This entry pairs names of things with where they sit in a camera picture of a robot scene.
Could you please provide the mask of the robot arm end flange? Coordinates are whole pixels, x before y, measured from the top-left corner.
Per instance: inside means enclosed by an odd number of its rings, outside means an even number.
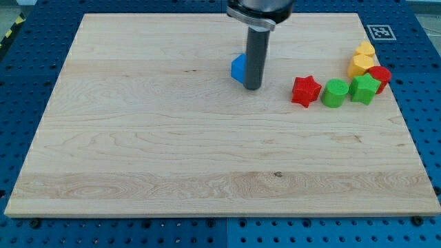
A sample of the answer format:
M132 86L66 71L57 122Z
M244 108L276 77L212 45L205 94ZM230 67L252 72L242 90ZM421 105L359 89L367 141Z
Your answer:
M274 31L288 19L295 0L227 0L227 15L251 27Z

